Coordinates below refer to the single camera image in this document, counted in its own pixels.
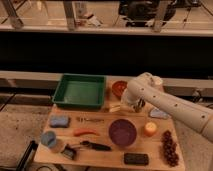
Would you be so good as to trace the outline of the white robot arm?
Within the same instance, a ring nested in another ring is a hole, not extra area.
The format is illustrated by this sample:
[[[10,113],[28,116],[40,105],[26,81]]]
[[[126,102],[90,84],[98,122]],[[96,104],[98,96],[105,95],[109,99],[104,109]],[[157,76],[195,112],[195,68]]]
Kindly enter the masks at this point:
[[[121,99],[129,106],[142,99],[213,143],[213,110],[160,91],[151,73],[145,72],[129,80]]]

